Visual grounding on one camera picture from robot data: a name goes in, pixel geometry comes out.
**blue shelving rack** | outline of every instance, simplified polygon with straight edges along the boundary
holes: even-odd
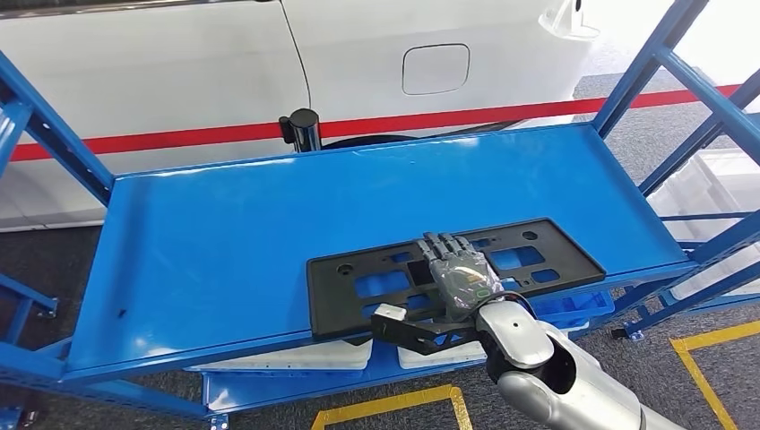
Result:
[[[673,53],[706,3],[677,0],[670,7],[590,123],[120,176],[0,55],[0,165],[25,129],[108,207],[72,337],[36,351],[0,342],[0,383],[221,422],[236,410],[466,366],[401,369],[395,349],[376,342],[359,378],[252,381],[256,376],[208,373],[203,403],[124,379],[307,345],[313,340],[306,260],[401,242],[423,231],[553,219],[607,277],[536,300],[626,289],[614,312],[592,318],[588,330],[638,308],[641,320],[626,328],[635,334],[757,279],[760,263],[684,300],[663,300],[658,313],[642,307],[648,297],[760,237],[760,212],[696,214],[742,220],[707,242],[680,244],[665,228],[667,219],[645,200],[720,133],[760,162],[760,129],[741,110],[760,92],[760,71],[725,99]],[[603,139],[661,65],[713,114],[636,187]],[[316,175],[331,186],[301,186]],[[412,186],[425,188],[410,193]],[[313,208],[320,217],[302,216]],[[0,284],[21,299],[24,318],[32,305],[55,311],[52,299],[30,288],[8,279]],[[16,338],[14,331],[6,339]]]

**red stripe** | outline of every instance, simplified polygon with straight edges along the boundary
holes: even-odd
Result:
[[[717,89],[730,95],[738,85],[724,85]],[[598,112],[606,98],[556,101],[533,105],[488,107],[482,109],[437,112],[378,118],[349,119],[320,124],[325,138],[421,130],[452,125],[474,125],[502,121],[521,121],[545,116],[590,114]],[[632,108],[676,105],[697,101],[689,90],[653,92],[639,95]],[[96,154],[114,152],[158,150],[183,146],[208,145],[224,142],[257,141],[280,137],[277,123],[232,125],[174,132],[131,134],[127,136],[96,137],[84,142]],[[11,161],[49,159],[48,152],[36,143],[16,147]]]

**robot finger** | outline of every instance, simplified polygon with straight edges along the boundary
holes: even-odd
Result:
[[[469,240],[467,240],[466,238],[464,238],[464,237],[462,237],[462,236],[457,236],[457,237],[455,237],[455,239],[456,239],[456,241],[457,241],[457,242],[459,242],[459,245],[461,245],[461,246],[462,246],[462,248],[463,248],[465,251],[469,251],[469,252],[471,252],[471,253],[476,253],[476,252],[478,252],[478,251],[476,251],[476,250],[475,250],[475,247],[474,247],[474,246],[472,246],[472,244],[470,243],[470,241],[469,241]]]
[[[440,258],[446,258],[448,254],[451,254],[451,251],[449,251],[448,248],[446,248],[446,245],[444,245],[444,243],[441,242],[441,239],[439,239],[437,235],[427,232],[425,233],[425,238],[429,240],[431,244],[433,244],[433,247],[436,249],[436,252],[440,256]]]
[[[456,240],[454,240],[454,238],[450,234],[442,233],[441,238],[444,239],[444,243],[446,244],[446,247],[448,247],[454,254],[457,254],[462,250],[462,247],[459,245],[459,243]]]
[[[420,239],[417,241],[417,246],[419,246],[419,250],[422,251],[422,256],[424,256],[425,259],[428,260],[429,262],[432,262],[438,259],[438,256],[436,255],[436,253],[433,252],[432,249],[430,249],[430,246],[428,246],[428,242]]]

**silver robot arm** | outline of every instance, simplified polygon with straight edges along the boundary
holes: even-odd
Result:
[[[555,430],[684,430],[642,405],[564,333],[512,301],[522,297],[504,290],[467,239],[426,233],[418,246],[445,302],[446,321],[407,322],[406,309],[384,304],[372,317],[378,339],[420,354],[435,352],[431,339],[441,333],[459,333],[460,343],[479,340],[488,375],[506,402]]]
[[[642,405],[560,330],[515,302],[480,308],[476,327],[493,340],[488,373],[515,409],[556,430],[683,430]]]

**yellow floor marking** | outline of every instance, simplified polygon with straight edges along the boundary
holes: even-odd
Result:
[[[723,342],[728,342],[729,340],[742,339],[755,334],[760,334],[760,321],[755,321],[752,323],[748,322],[746,324],[729,327],[727,329],[709,331],[707,333],[690,336],[684,339],[670,340],[670,344],[673,346],[673,349],[676,350],[676,353],[681,358],[681,361],[684,362],[684,366],[691,374],[691,377],[694,378],[694,382],[699,388],[699,391],[702,392],[704,399],[707,400],[707,404],[710,405],[710,408],[712,408],[712,410],[715,412],[715,415],[718,417],[718,421],[721,422],[723,428],[726,430],[738,430],[738,428],[736,426],[736,423],[734,423],[734,420],[731,419],[729,412],[723,406],[721,400],[718,399],[718,395],[715,394],[713,387],[711,387],[707,380],[704,378],[704,374],[701,370],[699,370],[699,366],[696,364],[696,361],[689,353],[689,351],[693,351],[699,348],[711,347]]]
[[[427,390],[409,392],[398,396],[386,397],[384,399],[365,401],[355,405],[344,406],[328,410],[320,410],[316,414],[316,419],[311,426],[312,430],[324,430],[325,426],[338,424],[351,419],[369,417],[372,415],[392,412],[394,410],[412,408],[434,401],[451,399],[453,411],[456,420],[459,423],[460,430],[472,430],[470,415],[467,413],[467,407],[464,405],[462,390],[452,385],[443,385]]]

